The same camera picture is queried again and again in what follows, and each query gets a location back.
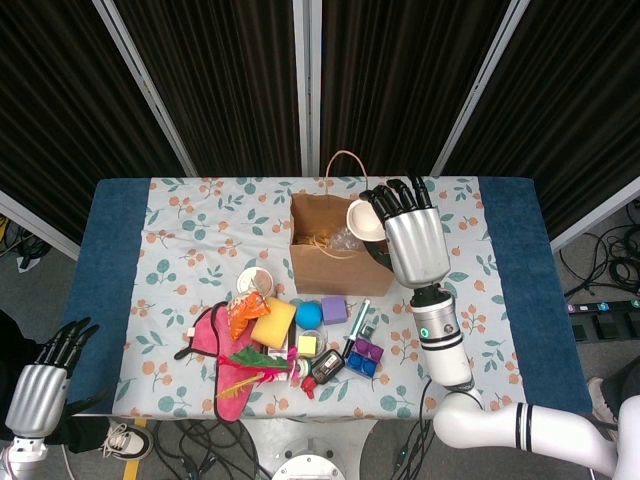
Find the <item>purple block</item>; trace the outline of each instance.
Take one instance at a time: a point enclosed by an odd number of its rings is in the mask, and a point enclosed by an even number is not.
[[[334,325],[347,321],[347,302],[343,296],[322,299],[322,318],[325,325]]]

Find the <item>robotic arm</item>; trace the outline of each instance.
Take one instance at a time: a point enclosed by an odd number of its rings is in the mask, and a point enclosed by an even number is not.
[[[15,438],[2,451],[0,480],[45,477],[41,470],[47,458],[44,440],[63,415],[67,388],[82,348],[98,330],[98,325],[84,330],[89,321],[85,318],[62,327],[36,361],[22,370],[5,421]]]
[[[622,406],[617,449],[579,415],[525,403],[483,411],[454,299],[439,285],[450,269],[440,215],[422,178],[411,176],[410,180],[415,197],[404,182],[393,179],[388,187],[364,191],[360,198],[371,204],[384,226],[389,254],[372,244],[367,249],[393,270],[401,285],[413,289],[411,307],[427,369],[434,382],[450,391],[434,418],[438,437],[454,448],[519,448],[592,468],[614,480],[638,480],[640,397]]]

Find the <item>shoe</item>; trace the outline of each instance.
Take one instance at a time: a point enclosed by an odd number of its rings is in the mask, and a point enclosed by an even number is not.
[[[601,422],[618,424],[616,417],[613,416],[613,412],[609,409],[607,402],[602,395],[602,379],[599,377],[593,377],[587,382],[587,388],[589,389],[589,396],[591,397],[591,403],[593,404],[593,416]],[[609,436],[614,442],[618,441],[618,431],[607,429]]]
[[[142,460],[153,449],[153,436],[145,428],[114,422],[101,448],[104,458],[114,457],[125,462]]]

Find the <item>pen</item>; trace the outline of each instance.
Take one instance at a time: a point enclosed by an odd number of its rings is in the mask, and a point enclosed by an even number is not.
[[[342,351],[342,358],[347,358],[351,353],[351,349],[353,348],[353,344],[356,341],[356,335],[362,326],[362,322],[364,321],[364,317],[367,316],[367,310],[369,310],[369,305],[371,305],[371,300],[365,298],[362,301],[362,305],[360,305],[360,310],[358,311],[358,315],[353,322],[353,327],[351,327],[351,333],[349,334],[349,338],[347,338],[347,343],[344,345],[344,350]]]

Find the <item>white cup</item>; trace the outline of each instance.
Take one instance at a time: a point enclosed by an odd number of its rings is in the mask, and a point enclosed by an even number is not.
[[[354,200],[347,210],[347,228],[356,238],[364,242],[379,242],[385,239],[384,227],[371,204]]]

